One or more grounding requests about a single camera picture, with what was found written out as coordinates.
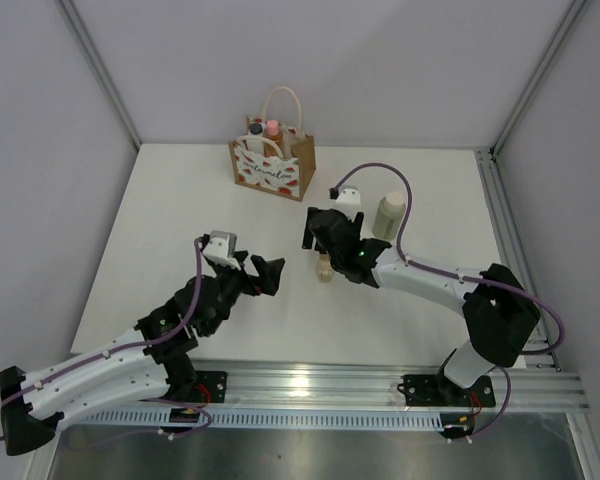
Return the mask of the small amber bottle white cap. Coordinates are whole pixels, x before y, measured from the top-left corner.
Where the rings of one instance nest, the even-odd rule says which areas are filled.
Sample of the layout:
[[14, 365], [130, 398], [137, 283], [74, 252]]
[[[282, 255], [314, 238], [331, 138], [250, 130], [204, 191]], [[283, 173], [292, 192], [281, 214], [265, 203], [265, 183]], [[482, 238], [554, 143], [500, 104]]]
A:
[[326, 253], [319, 253], [316, 264], [317, 278], [323, 283], [328, 283], [332, 280], [334, 274], [335, 271], [331, 265], [329, 255]]

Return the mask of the green bottle white cap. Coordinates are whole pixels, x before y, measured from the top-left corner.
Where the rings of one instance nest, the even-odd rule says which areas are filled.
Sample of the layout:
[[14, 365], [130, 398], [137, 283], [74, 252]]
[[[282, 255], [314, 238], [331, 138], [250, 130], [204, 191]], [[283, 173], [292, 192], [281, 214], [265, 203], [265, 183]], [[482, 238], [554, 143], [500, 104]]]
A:
[[396, 238], [406, 212], [404, 196], [397, 192], [387, 193], [379, 202], [372, 226], [376, 238], [392, 241]]

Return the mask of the orange bottle pink cap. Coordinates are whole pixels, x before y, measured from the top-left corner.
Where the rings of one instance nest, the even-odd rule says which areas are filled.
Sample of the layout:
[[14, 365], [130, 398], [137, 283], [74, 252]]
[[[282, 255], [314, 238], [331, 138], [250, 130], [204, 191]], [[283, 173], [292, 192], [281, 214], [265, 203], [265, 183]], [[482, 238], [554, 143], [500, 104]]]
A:
[[265, 155], [283, 158], [284, 136], [277, 120], [266, 121], [264, 137], [267, 139], [267, 142], [264, 143]]

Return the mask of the small jar dark lid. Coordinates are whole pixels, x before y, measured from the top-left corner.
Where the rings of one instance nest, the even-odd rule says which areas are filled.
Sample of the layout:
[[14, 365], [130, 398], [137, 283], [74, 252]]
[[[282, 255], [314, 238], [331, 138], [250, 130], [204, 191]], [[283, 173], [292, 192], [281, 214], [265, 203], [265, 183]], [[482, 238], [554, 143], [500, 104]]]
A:
[[248, 128], [248, 138], [245, 140], [246, 147], [249, 151], [263, 155], [265, 153], [264, 142], [264, 127], [261, 122], [253, 122]]

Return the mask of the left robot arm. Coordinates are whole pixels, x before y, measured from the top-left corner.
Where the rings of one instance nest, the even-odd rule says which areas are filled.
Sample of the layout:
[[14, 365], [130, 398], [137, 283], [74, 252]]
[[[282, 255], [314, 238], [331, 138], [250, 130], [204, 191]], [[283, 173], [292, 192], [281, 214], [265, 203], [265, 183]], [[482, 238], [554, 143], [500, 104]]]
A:
[[220, 263], [201, 253], [198, 271], [165, 304], [92, 352], [26, 372], [0, 372], [0, 422], [9, 456], [32, 452], [92, 414], [153, 398], [184, 401], [198, 384], [188, 356], [200, 339], [216, 333], [243, 296], [277, 293], [285, 261], [239, 251]]

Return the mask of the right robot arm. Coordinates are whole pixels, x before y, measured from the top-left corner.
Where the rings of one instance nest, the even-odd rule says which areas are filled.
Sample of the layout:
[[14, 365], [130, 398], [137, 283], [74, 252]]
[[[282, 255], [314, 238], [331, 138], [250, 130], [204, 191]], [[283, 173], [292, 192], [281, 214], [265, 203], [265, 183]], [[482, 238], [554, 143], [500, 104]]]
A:
[[437, 396], [458, 404], [480, 377], [510, 368], [523, 354], [539, 309], [505, 266], [447, 270], [400, 255], [386, 241], [361, 236], [362, 215], [351, 220], [335, 209], [310, 207], [303, 247], [330, 258], [335, 272], [354, 284], [408, 293], [460, 315], [468, 339], [445, 359], [435, 376]]

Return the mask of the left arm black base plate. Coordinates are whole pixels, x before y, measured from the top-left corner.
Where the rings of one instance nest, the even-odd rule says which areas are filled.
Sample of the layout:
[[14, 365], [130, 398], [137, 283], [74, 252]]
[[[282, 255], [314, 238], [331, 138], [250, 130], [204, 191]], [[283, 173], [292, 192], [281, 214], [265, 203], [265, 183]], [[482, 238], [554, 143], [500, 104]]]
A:
[[197, 371], [194, 377], [167, 381], [168, 390], [160, 398], [175, 402], [197, 404], [223, 404], [227, 393], [228, 373], [226, 371]]

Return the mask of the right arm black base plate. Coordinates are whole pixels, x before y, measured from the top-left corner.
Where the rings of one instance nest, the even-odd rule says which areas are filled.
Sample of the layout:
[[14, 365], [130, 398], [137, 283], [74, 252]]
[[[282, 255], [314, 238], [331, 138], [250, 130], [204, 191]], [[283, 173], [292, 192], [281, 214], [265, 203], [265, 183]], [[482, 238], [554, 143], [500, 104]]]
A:
[[496, 406], [492, 381], [486, 375], [480, 376], [471, 387], [463, 388], [442, 374], [406, 374], [396, 389], [407, 406], [470, 407], [471, 400], [478, 400], [476, 406]]

